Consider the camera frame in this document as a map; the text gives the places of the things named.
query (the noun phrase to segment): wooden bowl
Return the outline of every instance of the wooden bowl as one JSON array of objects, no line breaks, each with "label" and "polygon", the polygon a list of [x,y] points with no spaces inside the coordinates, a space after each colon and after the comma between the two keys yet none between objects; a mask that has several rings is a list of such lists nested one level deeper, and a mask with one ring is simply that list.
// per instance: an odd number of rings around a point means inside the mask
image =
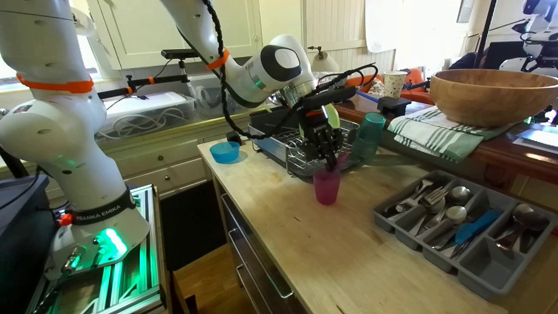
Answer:
[{"label": "wooden bowl", "polygon": [[430,77],[430,98],[458,124],[498,128],[542,112],[558,98],[558,79],[500,70],[446,70]]}]

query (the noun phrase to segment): pink cup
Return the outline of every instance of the pink cup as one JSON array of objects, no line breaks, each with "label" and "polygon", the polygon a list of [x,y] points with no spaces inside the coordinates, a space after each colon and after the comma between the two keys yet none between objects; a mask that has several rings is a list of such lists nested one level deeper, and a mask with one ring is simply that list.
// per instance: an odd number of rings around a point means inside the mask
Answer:
[{"label": "pink cup", "polygon": [[332,205],[336,201],[339,180],[341,180],[341,173],[338,170],[331,173],[325,170],[315,172],[313,194],[317,203]]}]

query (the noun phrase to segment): blue bowl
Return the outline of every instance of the blue bowl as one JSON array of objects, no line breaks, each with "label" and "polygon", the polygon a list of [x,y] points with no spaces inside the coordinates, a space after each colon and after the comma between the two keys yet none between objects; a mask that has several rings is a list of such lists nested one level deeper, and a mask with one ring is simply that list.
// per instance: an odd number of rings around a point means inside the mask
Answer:
[{"label": "blue bowl", "polygon": [[209,149],[212,159],[219,165],[231,165],[238,159],[238,144],[221,142]]}]

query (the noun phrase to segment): orange stripe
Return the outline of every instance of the orange stripe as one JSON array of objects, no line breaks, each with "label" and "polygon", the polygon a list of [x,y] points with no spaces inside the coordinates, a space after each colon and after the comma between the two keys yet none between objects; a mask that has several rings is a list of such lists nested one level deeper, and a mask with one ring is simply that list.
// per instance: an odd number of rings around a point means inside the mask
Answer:
[{"label": "orange stripe", "polygon": [[224,49],[223,58],[207,65],[209,72],[221,69],[226,63],[228,56],[230,56],[230,53]]},{"label": "orange stripe", "polygon": [[15,76],[17,81],[29,88],[29,90],[41,90],[41,91],[67,91],[71,95],[87,95],[92,90],[92,81],[74,81],[66,84],[45,84],[45,83],[29,83],[20,77],[20,74]]}]

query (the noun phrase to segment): towel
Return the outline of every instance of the towel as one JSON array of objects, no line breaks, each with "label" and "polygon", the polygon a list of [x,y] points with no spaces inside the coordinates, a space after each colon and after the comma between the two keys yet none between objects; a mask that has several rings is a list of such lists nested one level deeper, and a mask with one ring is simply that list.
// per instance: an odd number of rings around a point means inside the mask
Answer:
[{"label": "towel", "polygon": [[437,107],[395,117],[386,126],[393,140],[404,147],[451,163],[463,161],[484,140],[502,135],[509,126],[484,130],[451,123]]}]

